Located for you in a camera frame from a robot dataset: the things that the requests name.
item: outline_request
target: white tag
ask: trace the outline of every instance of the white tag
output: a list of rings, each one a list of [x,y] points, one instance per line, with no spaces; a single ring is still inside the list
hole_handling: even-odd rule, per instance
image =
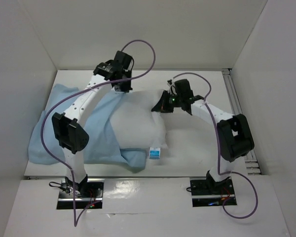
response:
[[[149,159],[160,159],[160,152],[161,152],[161,148],[153,148],[150,147],[149,150]]]

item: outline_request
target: blue cloth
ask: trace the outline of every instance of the blue cloth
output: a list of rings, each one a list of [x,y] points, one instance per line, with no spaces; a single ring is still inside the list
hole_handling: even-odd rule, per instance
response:
[[[40,127],[46,113],[57,102],[78,92],[78,88],[67,88],[64,85],[56,84],[50,94],[49,104],[46,111],[41,113],[40,119],[35,126],[29,148],[29,161],[36,164],[54,164],[57,161],[52,158],[42,146],[40,140]],[[89,135],[88,145],[83,150],[84,163],[87,164],[126,164],[136,170],[142,170],[146,165],[146,153],[143,150],[121,150],[115,137],[110,116],[122,102],[124,93],[110,91],[98,103],[97,107],[88,118],[84,130]],[[55,112],[62,113],[68,108],[76,97],[60,104],[54,109],[45,123],[44,140],[47,148],[61,160],[65,160],[62,148],[55,138],[51,116]]]

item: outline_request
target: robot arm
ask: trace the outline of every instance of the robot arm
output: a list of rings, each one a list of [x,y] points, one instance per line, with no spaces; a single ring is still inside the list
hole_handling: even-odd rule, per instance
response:
[[[130,78],[133,58],[121,51],[118,51],[114,60],[99,64],[93,72],[93,76],[86,89],[88,92],[80,95],[62,114],[55,113],[52,117],[52,124],[56,139],[63,148],[66,163],[71,166],[74,172],[75,185],[80,191],[87,182],[87,174],[84,169],[83,149],[89,141],[89,136],[83,129],[88,117],[98,102],[111,90],[112,86],[116,91],[129,92],[132,88],[131,81],[102,85],[92,89],[97,84],[108,80]],[[71,171],[67,168],[66,183],[73,185]]]
[[[175,107],[180,107],[190,115],[197,116],[209,124],[213,124],[202,96],[193,95],[187,79],[168,81],[170,89],[163,91],[159,102],[151,111],[172,113]],[[221,145],[221,173],[232,171],[234,161],[248,154],[254,148],[253,138],[246,117],[243,114],[233,115],[207,103],[210,107],[218,129]],[[217,164],[207,174],[207,179],[219,183],[229,177],[219,175]]]

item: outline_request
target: white pillow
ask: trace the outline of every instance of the white pillow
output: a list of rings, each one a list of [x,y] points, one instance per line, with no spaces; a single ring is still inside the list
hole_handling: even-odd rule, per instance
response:
[[[163,90],[135,91],[124,96],[110,122],[121,149],[167,148],[164,121],[151,109]]]

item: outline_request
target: white wall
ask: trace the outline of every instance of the white wall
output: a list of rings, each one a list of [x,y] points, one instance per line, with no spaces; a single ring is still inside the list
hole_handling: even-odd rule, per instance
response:
[[[234,65],[266,0],[19,0],[58,69],[94,69],[133,39],[156,49],[155,68]],[[151,51],[132,45],[135,68]]]
[[[0,236],[56,69],[17,0],[0,1]]]
[[[296,0],[268,1],[232,77],[258,160],[296,237]]]

